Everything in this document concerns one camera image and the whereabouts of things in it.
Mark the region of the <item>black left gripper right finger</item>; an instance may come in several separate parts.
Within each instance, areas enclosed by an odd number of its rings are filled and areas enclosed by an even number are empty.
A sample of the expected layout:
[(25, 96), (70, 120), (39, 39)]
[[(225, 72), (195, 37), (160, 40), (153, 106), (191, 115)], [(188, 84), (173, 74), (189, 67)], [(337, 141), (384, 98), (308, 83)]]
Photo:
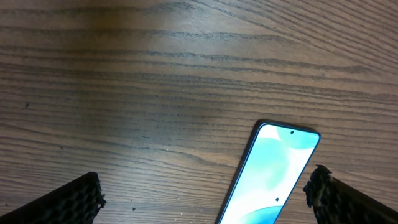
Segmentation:
[(397, 224), (397, 211), (334, 178), (323, 165), (303, 191), (318, 224)]

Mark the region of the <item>Samsung Galaxy smartphone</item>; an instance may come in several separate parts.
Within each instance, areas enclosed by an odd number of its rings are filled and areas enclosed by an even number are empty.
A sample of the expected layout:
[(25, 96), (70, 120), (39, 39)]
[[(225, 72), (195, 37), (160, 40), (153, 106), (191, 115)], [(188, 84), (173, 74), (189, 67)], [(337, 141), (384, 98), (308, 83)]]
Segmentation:
[(313, 128), (257, 121), (215, 224), (274, 224), (320, 140)]

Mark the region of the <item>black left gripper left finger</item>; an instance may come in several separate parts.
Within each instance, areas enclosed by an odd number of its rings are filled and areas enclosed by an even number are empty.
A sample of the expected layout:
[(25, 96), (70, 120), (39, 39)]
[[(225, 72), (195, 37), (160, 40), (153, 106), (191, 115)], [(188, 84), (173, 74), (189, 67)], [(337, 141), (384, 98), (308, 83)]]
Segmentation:
[(98, 174), (89, 172), (1, 216), (3, 224), (92, 224), (106, 200)]

